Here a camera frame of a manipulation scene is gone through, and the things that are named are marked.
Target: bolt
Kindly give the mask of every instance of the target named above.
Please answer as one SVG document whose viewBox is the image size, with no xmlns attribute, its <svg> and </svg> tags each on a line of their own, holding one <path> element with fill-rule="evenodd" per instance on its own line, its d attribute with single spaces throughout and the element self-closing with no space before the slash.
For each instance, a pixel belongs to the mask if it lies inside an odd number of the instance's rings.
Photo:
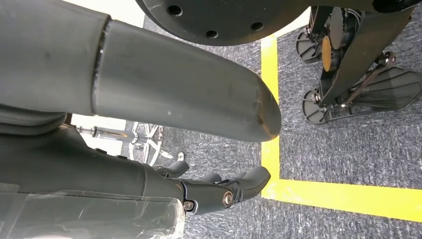
<svg viewBox="0 0 422 239">
<path fill-rule="evenodd" d="M 233 204 L 233 194 L 231 191 L 227 191 L 223 196 L 223 205 L 228 208 Z"/>
<path fill-rule="evenodd" d="M 190 202 L 190 201 L 185 201 L 183 203 L 183 209 L 185 209 L 186 211 L 190 211 L 194 208 L 194 203 Z"/>
<path fill-rule="evenodd" d="M 320 95 L 318 95 L 318 94 L 313 94 L 313 95 L 311 96 L 311 100 L 312 100 L 312 102 L 314 102 L 315 104 L 317 104 L 317 103 L 319 103 L 319 101 L 321 100 L 321 96 L 320 96 Z"/>
</svg>

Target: gray carpet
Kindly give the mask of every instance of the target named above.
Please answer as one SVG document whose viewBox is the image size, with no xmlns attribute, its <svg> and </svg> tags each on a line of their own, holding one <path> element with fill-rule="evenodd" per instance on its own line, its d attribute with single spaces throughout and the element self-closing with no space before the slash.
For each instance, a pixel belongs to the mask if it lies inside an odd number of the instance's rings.
<svg viewBox="0 0 422 239">
<path fill-rule="evenodd" d="M 390 47 L 397 65 L 422 72 L 422 6 Z M 149 19 L 146 29 L 170 36 Z M 300 30 L 278 39 L 282 112 L 281 177 L 335 183 L 422 189 L 422 99 L 399 112 L 311 125 L 301 98 L 319 79 L 321 63 L 304 64 L 294 43 Z M 233 47 L 199 46 L 260 73 L 259 42 Z M 260 144 L 165 128 L 164 149 L 182 151 L 186 177 L 209 171 L 223 177 L 260 164 Z M 168 165 L 169 160 L 160 158 Z M 257 197 L 229 210 L 187 218 L 185 237 L 241 239 L 422 239 L 422 224 L 287 204 Z"/>
</svg>

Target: yellow tape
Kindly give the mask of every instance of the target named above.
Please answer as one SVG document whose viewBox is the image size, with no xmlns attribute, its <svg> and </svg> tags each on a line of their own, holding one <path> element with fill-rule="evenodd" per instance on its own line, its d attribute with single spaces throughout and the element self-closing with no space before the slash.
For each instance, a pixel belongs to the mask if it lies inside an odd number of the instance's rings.
<svg viewBox="0 0 422 239">
<path fill-rule="evenodd" d="M 278 59 L 277 38 L 268 36 L 261 40 L 261 77 L 278 102 Z M 280 139 L 263 142 L 261 144 L 261 164 L 271 174 L 271 180 L 262 190 L 262 197 L 271 195 L 271 185 L 279 180 L 280 173 Z"/>
<path fill-rule="evenodd" d="M 277 39 L 261 40 L 262 79 L 278 99 Z M 262 143 L 271 180 L 262 197 L 282 202 L 422 222 L 422 190 L 279 179 L 280 141 Z"/>
</svg>

